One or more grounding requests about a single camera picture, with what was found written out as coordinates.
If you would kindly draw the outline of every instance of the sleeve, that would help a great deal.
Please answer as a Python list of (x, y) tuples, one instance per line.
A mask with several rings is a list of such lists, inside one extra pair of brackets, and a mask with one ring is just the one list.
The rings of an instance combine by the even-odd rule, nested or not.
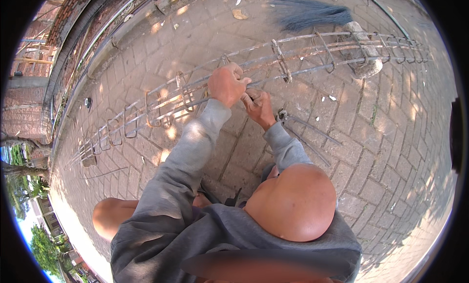
[(292, 138), (282, 127), (280, 122), (272, 125), (264, 134), (264, 139), (272, 148), (278, 171), (282, 173), (287, 167), (295, 163), (313, 164), (304, 152), (299, 140)]
[(152, 245), (156, 255), (192, 222), (192, 201), (223, 124), (231, 110), (215, 99), (198, 119), (189, 122), (181, 139), (158, 168), (132, 217), (122, 223), (111, 242), (111, 266), (119, 272)]

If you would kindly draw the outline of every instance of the man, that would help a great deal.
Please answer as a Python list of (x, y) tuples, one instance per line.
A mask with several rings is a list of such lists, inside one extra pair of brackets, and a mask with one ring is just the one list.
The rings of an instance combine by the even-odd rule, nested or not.
[[(251, 79), (241, 79), (242, 74), (235, 63), (214, 70), (208, 81), (212, 99), (200, 117), (186, 125), (140, 201), (106, 199), (96, 206), (95, 228), (112, 239), (111, 268), (116, 282), (217, 282), (211, 279), (219, 278), (208, 280), (184, 272), (181, 263), (197, 255), (237, 249), (337, 255), (348, 267), (332, 278), (355, 280), (361, 247), (335, 210), (331, 181), (311, 163), (300, 142), (275, 121), (270, 95), (246, 89)], [(230, 107), (239, 99), (249, 117), (265, 130), (264, 139), (276, 163), (243, 209), (210, 204), (195, 194), (220, 129), (231, 117)], [(202, 207), (196, 217), (192, 205)], [(223, 270), (228, 280), (240, 278), (237, 275), (242, 272), (233, 270), (249, 269), (242, 278), (262, 279), (252, 279), (256, 282), (273, 282), (281, 276), (297, 281), (302, 273), (287, 262), (278, 265), (265, 257), (259, 260), (249, 266), (243, 265), (243, 258), (234, 263), (217, 262), (216, 269)]]

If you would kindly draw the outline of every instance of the left hand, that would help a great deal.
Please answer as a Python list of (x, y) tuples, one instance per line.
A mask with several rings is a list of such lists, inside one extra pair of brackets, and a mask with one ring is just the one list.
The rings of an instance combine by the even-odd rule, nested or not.
[(241, 98), (246, 85), (252, 81), (250, 78), (240, 80), (242, 75), (243, 70), (234, 62), (215, 69), (208, 79), (212, 99), (217, 99), (231, 108)]

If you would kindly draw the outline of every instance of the building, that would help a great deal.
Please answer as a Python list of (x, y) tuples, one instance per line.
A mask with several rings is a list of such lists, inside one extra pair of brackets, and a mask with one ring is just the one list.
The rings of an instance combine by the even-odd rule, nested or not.
[(38, 225), (43, 226), (47, 232), (50, 233), (54, 241), (58, 241), (58, 236), (63, 234), (62, 227), (55, 216), (54, 209), (52, 209), (49, 198), (42, 199), (36, 197), (31, 201), (31, 208), (36, 216)]

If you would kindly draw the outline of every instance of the paved ground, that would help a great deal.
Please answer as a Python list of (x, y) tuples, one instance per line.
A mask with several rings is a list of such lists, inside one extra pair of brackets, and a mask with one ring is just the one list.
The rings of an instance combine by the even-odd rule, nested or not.
[[(412, 38), (429, 46), (432, 61), (386, 63), (382, 72), (365, 81), (353, 79), (351, 70), (340, 66), (332, 75), (318, 71), (296, 77), (292, 84), (279, 80), (262, 86), (272, 94), (274, 111), (284, 107), (344, 144), (339, 147), (304, 126), (295, 126), (304, 138), (320, 147), (331, 163), (330, 168), (326, 167), (305, 148), (331, 177), (339, 210), (362, 244), (359, 282), (372, 282), (375, 277), (396, 282), (405, 277), (442, 228), (455, 182), (448, 127), (456, 92), (444, 45), (433, 23), (413, 5), (404, 0), (379, 1), (388, 6)], [(126, 139), (123, 145), (97, 156), (97, 166), (86, 169), (76, 165), (70, 170), (63, 170), (63, 166), (84, 135), (95, 132), (106, 119), (143, 97), (144, 91), (173, 78), (177, 71), (188, 71), (223, 53), (296, 35), (281, 32), (271, 23), (267, 0), (242, 0), (237, 7), (235, 3), (236, 0), (196, 0), (168, 17), (150, 16), (129, 35), (126, 44), (119, 46), (122, 52), (86, 91), (94, 99), (91, 111), (76, 105), (65, 124), (56, 154), (58, 169), (54, 172), (52, 201), (54, 207), (67, 205), (74, 212), (79, 231), (69, 231), (76, 227), (76, 219), (68, 219), (60, 211), (57, 214), (75, 245), (86, 242), (82, 250), (77, 246), (79, 251), (99, 261), (96, 264), (102, 266), (105, 277), (109, 275), (106, 261), (110, 259), (110, 249), (92, 226), (94, 205), (106, 197), (138, 199), (191, 115), (179, 115), (168, 129), (141, 130), (137, 138)], [(350, 7), (353, 18), (367, 31), (399, 33), (390, 19), (375, 5), (367, 6), (366, 0), (338, 0), (334, 4)], [(234, 8), (249, 18), (234, 19)], [(307, 42), (285, 44), (282, 48), (304, 44)], [(255, 50), (232, 60), (241, 63), (265, 55), (263, 52)], [(298, 60), (290, 68), (303, 69), (311, 64)], [(213, 68), (216, 64), (185, 80), (196, 80)], [(265, 72), (273, 75), (278, 72), (276, 69)], [(257, 73), (253, 78), (265, 76)], [(172, 88), (161, 94), (164, 96)], [(330, 94), (337, 101), (327, 98)], [(243, 187), (242, 198), (246, 200), (259, 183), (263, 166), (273, 157), (262, 139), (262, 129), (248, 119), (242, 104), (232, 111), (203, 179), (223, 198)], [(124, 167), (127, 169), (103, 178), (79, 180)]]

